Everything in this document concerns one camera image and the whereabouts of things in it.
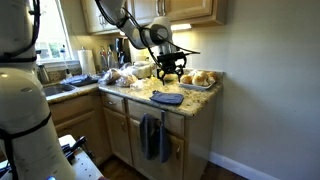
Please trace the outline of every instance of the granite countertop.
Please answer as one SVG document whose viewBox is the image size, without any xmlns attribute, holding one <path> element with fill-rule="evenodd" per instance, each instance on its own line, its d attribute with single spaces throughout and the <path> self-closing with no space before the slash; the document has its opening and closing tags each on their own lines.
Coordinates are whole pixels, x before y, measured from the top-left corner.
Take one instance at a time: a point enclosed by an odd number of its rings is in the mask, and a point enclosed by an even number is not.
<svg viewBox="0 0 320 180">
<path fill-rule="evenodd" d="M 49 104 L 59 103 L 68 99 L 73 99 L 78 96 L 89 94 L 97 90 L 115 94 L 125 97 L 137 102 L 147 105 L 168 110 L 177 114 L 185 116 L 195 116 L 200 110 L 213 98 L 219 90 L 222 89 L 222 81 L 217 81 L 212 87 L 206 90 L 195 90 L 181 87 L 178 83 L 170 83 L 165 86 L 158 79 L 147 79 L 143 81 L 142 88 L 119 87 L 115 85 L 99 85 L 97 83 L 78 87 L 75 90 L 60 93 L 53 96 L 48 96 L 47 101 Z M 184 96 L 183 102 L 178 105 L 164 105 L 151 101 L 149 98 L 152 96 L 153 91 L 160 91 L 164 93 L 179 93 Z"/>
<path fill-rule="evenodd" d="M 180 87 L 178 83 L 163 86 L 162 82 L 158 79 L 153 82 L 144 83 L 144 87 L 141 89 L 123 88 L 114 85 L 99 85 L 99 89 L 102 91 L 186 116 L 197 115 L 221 88 L 222 82 L 216 82 L 209 89 L 201 91 Z M 182 104 L 178 106 L 159 104 L 149 99 L 154 90 L 164 93 L 179 93 L 184 96 L 184 100 Z"/>
</svg>

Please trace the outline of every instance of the upper cabinet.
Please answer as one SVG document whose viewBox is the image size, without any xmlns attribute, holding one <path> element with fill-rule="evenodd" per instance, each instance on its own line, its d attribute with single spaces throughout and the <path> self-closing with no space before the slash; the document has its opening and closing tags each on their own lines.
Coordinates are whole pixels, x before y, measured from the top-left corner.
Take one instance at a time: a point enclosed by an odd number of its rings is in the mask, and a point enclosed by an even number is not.
<svg viewBox="0 0 320 180">
<path fill-rule="evenodd" d="M 117 27 L 110 25 L 104 19 L 94 0 L 81 0 L 81 3 L 88 33 L 99 33 L 117 29 Z"/>
<path fill-rule="evenodd" d="M 140 24 L 164 15 L 172 24 L 222 25 L 226 22 L 227 0 L 128 0 L 128 10 Z"/>
<path fill-rule="evenodd" d="M 127 0 L 128 10 L 139 24 L 149 24 L 160 13 L 159 0 Z"/>
</svg>

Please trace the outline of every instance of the paper towel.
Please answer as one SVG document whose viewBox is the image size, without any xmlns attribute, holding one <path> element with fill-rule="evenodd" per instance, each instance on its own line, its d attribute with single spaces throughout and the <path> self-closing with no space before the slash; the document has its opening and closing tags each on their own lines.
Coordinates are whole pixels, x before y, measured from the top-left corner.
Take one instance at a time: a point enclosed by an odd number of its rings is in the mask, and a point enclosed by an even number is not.
<svg viewBox="0 0 320 180">
<path fill-rule="evenodd" d="M 96 74 L 92 51 L 79 50 L 78 56 L 82 68 L 82 74 Z"/>
</svg>

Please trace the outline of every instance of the blue towel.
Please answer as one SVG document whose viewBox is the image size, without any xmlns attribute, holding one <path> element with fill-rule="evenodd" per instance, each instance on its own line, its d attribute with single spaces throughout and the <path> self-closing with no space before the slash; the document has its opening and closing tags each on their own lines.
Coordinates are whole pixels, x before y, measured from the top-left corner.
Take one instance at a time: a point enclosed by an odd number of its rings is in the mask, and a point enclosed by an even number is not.
<svg viewBox="0 0 320 180">
<path fill-rule="evenodd" d="M 162 93 L 159 91 L 153 91 L 153 95 L 150 97 L 152 101 L 168 105 L 179 105 L 182 103 L 183 98 L 182 94 Z"/>
<path fill-rule="evenodd" d="M 74 86 L 85 86 L 88 84 L 96 83 L 98 79 L 94 79 L 89 75 L 77 75 L 70 78 L 66 78 L 60 82 L 60 84 L 70 84 Z"/>
<path fill-rule="evenodd" d="M 159 119 L 145 113 L 140 123 L 141 150 L 145 158 L 152 160 L 159 155 L 160 162 L 166 162 L 171 154 L 171 143 L 169 141 L 164 121 L 158 125 Z"/>
</svg>

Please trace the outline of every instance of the wooden floor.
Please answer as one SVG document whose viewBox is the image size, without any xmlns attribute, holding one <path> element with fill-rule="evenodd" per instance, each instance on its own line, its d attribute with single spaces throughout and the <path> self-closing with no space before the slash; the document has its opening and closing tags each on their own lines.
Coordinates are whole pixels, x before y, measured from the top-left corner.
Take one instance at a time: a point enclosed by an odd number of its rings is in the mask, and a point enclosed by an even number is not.
<svg viewBox="0 0 320 180">
<path fill-rule="evenodd" d="M 101 173 L 110 180 L 146 180 L 135 169 L 116 157 L 111 157 L 99 167 Z M 208 163 L 201 180 L 246 180 L 235 173 Z"/>
</svg>

